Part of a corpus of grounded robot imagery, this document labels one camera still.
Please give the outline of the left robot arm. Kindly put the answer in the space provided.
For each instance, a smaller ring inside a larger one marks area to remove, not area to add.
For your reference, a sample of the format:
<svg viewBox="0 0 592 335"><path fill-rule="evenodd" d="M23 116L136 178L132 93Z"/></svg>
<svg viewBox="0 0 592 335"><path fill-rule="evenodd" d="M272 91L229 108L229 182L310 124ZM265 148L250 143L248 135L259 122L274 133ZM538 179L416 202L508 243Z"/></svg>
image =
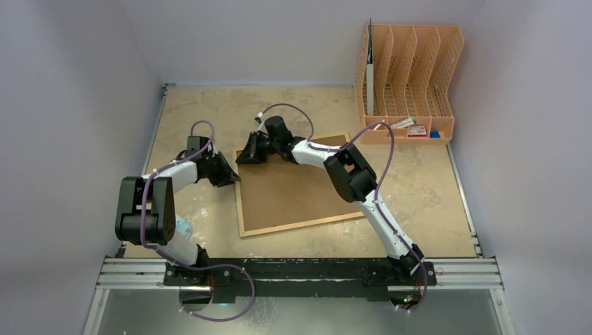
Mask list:
<svg viewBox="0 0 592 335"><path fill-rule="evenodd" d="M206 179L214 187L240 180L225 156L203 136L190 136L186 149L151 174L121 181L114 224L116 237L143 246L181 268L190 285L204 283L211 265L205 250L176 229L175 193Z"/></svg>

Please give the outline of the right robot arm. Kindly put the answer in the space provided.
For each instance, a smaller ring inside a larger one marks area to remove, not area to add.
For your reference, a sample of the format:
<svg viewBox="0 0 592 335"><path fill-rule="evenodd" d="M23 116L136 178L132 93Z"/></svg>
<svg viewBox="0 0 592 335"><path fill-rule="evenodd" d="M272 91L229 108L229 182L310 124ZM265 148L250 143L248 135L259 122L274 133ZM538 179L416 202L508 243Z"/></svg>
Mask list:
<svg viewBox="0 0 592 335"><path fill-rule="evenodd" d="M408 284L420 270L427 269L420 248L399 226L380 194L385 177L377 177L353 141L340 147L318 144L293 135L279 116L270 117L263 125L264 131L250 133L237 164L263 164L276 154L289 163L325 170L340 198L358 207L377 233L397 282Z"/></svg>

